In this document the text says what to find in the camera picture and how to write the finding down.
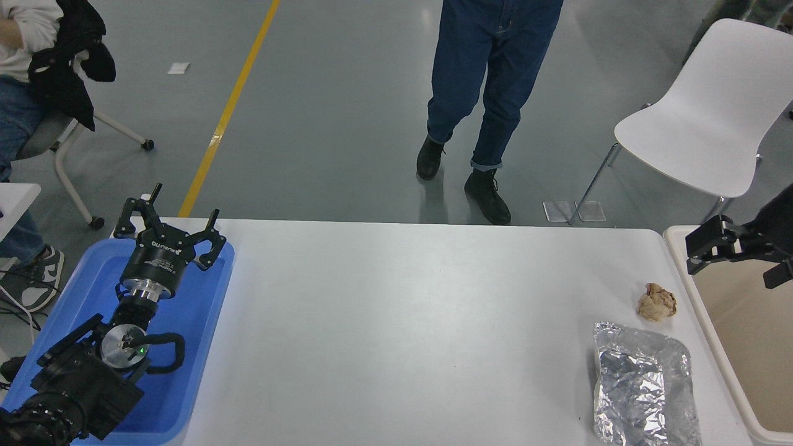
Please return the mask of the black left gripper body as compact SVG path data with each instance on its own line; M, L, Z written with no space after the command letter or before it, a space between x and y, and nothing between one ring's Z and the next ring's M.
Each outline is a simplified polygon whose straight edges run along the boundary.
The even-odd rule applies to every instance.
M195 246L187 243L188 237L181 229L166 229L164 234L156 234L154 229L139 232L136 248L122 271L121 285L133 291L155 283L160 288L159 299L175 297L186 267L195 257Z

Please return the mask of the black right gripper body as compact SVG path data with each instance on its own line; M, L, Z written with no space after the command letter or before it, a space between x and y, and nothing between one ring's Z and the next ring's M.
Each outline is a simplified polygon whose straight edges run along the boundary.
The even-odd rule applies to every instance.
M792 255L792 185L768 201L744 227L760 235L774 248Z

